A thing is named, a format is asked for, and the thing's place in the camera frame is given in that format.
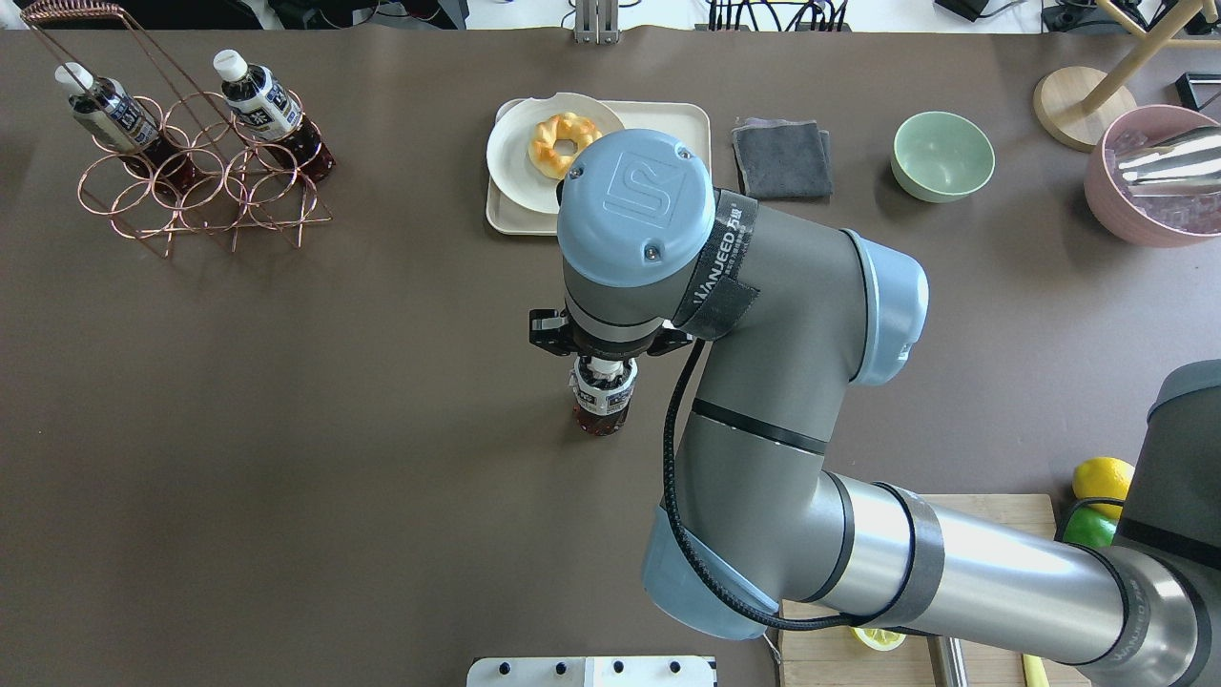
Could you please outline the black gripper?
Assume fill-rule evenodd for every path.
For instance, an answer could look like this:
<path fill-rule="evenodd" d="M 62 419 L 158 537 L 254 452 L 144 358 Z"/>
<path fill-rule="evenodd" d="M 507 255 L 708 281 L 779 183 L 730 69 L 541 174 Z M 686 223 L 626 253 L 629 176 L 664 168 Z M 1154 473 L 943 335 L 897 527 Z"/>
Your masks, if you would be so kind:
<path fill-rule="evenodd" d="M 650 325 L 645 334 L 628 334 L 628 340 L 608 340 L 584 329 L 567 309 L 530 310 L 530 343 L 556 356 L 579 355 L 624 362 L 641 355 L 667 355 L 694 340 L 687 332 L 664 325 Z"/>

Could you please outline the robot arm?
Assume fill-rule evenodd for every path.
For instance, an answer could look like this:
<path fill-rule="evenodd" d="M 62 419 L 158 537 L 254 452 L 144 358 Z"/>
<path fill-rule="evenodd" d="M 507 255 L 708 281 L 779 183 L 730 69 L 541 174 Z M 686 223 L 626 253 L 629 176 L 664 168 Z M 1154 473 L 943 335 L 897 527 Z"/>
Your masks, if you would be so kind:
<path fill-rule="evenodd" d="M 1219 683 L 1219 362 L 1176 369 L 1147 416 L 1114 543 L 1092 549 L 827 472 L 849 386 L 919 339 L 928 281 L 851 229 L 719 190 L 674 135 L 602 135 L 562 174 L 567 308 L 554 355 L 694 340 L 663 434 L 642 581 L 702 635 L 838 626 L 954 636 L 1096 686 Z"/>

